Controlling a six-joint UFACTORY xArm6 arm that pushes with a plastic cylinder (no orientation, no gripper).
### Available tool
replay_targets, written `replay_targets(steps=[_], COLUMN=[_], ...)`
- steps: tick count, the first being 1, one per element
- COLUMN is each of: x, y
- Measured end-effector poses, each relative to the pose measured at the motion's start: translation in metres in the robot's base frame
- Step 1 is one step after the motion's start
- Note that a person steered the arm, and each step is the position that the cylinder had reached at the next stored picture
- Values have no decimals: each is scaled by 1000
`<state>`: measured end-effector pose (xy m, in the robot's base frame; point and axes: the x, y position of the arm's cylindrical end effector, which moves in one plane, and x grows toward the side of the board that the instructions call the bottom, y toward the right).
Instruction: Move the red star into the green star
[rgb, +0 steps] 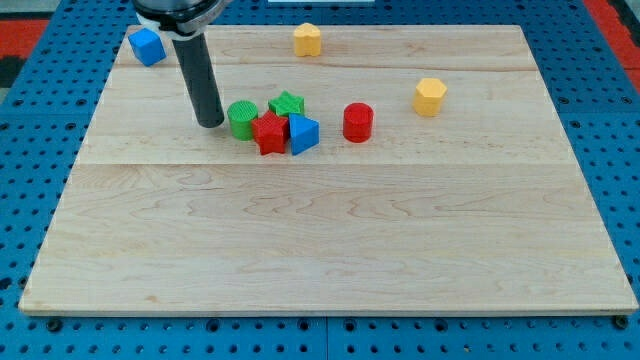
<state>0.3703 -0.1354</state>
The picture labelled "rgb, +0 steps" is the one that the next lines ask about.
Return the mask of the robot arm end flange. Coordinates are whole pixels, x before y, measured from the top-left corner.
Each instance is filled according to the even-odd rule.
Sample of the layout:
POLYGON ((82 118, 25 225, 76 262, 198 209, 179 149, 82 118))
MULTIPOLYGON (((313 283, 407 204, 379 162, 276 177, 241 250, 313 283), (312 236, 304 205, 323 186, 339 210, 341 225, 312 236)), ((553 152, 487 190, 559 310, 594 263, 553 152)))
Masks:
POLYGON ((173 40, 200 35, 233 0, 133 0, 142 26, 173 40))

